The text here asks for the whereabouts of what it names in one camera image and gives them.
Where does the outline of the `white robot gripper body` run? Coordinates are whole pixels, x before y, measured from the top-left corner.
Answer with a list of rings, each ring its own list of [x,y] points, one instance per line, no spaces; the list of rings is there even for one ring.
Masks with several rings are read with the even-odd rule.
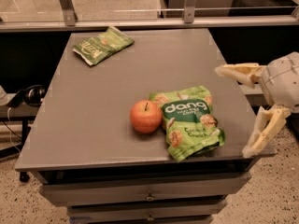
[[[284,105],[299,113],[299,53],[292,52],[269,63],[259,85],[270,105]]]

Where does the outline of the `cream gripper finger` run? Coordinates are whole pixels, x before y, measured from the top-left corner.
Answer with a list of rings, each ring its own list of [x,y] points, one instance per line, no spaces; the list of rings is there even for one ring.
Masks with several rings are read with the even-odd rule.
[[[284,105],[273,105],[270,109],[259,108],[253,131],[242,150],[244,158],[261,153],[266,145],[281,131],[286,124],[291,110]]]
[[[265,65],[259,65],[258,63],[236,63],[218,66],[214,71],[219,77],[234,79],[253,89],[255,84],[259,82],[265,68]]]

